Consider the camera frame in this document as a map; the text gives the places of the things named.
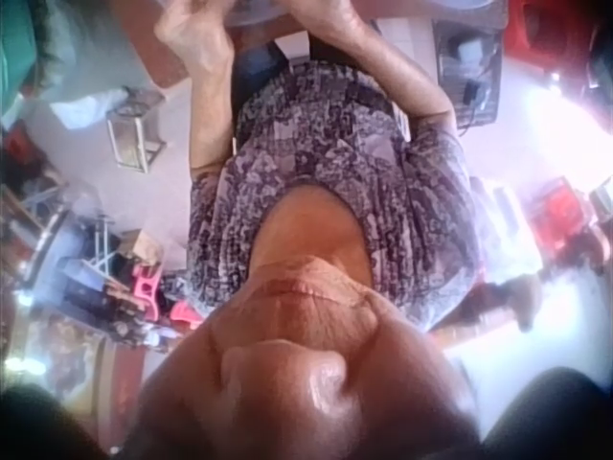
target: woman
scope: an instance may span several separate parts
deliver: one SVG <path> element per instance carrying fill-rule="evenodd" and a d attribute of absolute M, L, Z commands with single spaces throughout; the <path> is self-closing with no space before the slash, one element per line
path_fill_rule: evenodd
<path fill-rule="evenodd" d="M 477 265 L 452 105 L 350 0 L 280 3 L 364 72 L 285 69 L 236 131 L 230 2 L 176 0 L 158 25 L 193 79 L 190 291 L 215 310 L 149 381 L 125 458 L 389 458 L 476 440 L 470 391 L 423 334 Z"/>

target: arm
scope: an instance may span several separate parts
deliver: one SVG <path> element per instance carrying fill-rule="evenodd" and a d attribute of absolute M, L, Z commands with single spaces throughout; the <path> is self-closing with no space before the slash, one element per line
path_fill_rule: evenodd
<path fill-rule="evenodd" d="M 173 0 L 155 32 L 185 63 L 192 77 L 190 173 L 218 173 L 232 155 L 231 78 L 234 46 L 223 21 L 234 0 Z"/>
<path fill-rule="evenodd" d="M 355 59 L 412 121 L 436 123 L 455 135 L 455 112 L 444 91 L 373 31 L 351 0 L 278 1 L 312 34 Z"/>

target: person's right arm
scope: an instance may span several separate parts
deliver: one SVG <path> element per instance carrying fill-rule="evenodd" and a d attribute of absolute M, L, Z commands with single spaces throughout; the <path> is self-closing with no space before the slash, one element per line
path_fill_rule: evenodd
<path fill-rule="evenodd" d="M 453 105 L 444 91 L 400 50 L 366 24 L 351 0 L 279 0 L 318 38 L 354 58 L 413 122 L 456 134 Z"/>

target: patterned shirt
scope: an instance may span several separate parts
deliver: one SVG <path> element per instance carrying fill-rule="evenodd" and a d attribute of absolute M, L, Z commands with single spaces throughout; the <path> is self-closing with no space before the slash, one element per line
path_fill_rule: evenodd
<path fill-rule="evenodd" d="M 268 211 L 298 185 L 340 197 L 362 227 L 374 289 L 427 331 L 472 287 L 473 205 L 458 140 L 432 124 L 406 142 L 392 103 L 350 67 L 285 70 L 238 115 L 237 154 L 193 184 L 188 296 L 207 314 L 248 276 Z"/>

